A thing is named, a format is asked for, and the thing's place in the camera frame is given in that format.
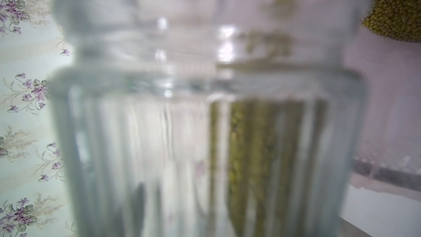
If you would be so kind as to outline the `jar with beige lid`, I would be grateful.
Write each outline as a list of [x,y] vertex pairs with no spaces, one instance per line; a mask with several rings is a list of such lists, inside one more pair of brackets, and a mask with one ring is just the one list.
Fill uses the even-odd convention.
[[52,0],[48,92],[81,237],[334,237],[369,0]]

